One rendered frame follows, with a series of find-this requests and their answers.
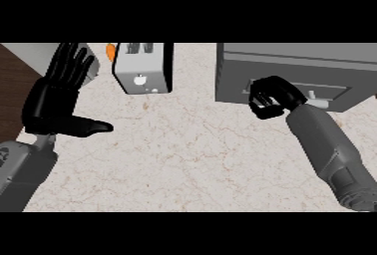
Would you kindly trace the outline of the grey drawer cabinet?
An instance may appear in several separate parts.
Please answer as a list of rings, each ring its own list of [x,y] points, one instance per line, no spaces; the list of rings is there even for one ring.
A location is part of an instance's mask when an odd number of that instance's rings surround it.
[[[248,102],[254,80],[277,76],[342,113],[377,95],[377,43],[218,43],[214,99]]]

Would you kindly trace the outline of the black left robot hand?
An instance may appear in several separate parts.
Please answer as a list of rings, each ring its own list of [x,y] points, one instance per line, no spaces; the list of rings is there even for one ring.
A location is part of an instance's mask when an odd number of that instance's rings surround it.
[[[88,137],[109,132],[113,126],[73,116],[79,89],[94,56],[76,43],[61,43],[53,55],[45,75],[36,80],[21,109],[24,132]]]

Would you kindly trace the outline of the pale grey toaster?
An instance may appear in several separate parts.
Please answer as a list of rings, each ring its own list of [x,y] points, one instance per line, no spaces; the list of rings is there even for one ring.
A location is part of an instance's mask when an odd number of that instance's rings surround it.
[[[172,91],[172,43],[119,43],[112,75],[128,95]]]

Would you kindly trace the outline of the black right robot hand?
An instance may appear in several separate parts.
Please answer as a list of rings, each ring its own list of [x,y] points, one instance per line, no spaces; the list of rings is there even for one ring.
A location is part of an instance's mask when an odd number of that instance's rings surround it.
[[[249,85],[248,106],[260,120],[279,117],[307,102],[298,89],[277,76],[254,80]]]

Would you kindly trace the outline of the orange vegetable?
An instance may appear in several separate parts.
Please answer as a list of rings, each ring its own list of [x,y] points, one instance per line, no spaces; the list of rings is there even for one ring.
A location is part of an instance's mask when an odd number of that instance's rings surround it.
[[[116,47],[112,43],[106,45],[106,56],[110,62],[115,61]]]

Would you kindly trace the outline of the pale grey appliance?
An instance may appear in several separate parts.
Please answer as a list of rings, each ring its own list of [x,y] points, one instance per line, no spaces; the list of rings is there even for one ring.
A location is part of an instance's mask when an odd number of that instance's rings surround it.
[[[1,43],[1,45],[24,62],[24,64],[33,69],[33,71],[41,76],[44,76],[54,52],[58,47],[58,43]],[[78,50],[81,48],[87,49],[87,56],[88,55],[94,56],[94,53],[87,43],[78,44]],[[98,68],[100,64],[94,56],[94,62],[89,66],[82,86],[85,86],[91,81],[94,81],[98,74]]]

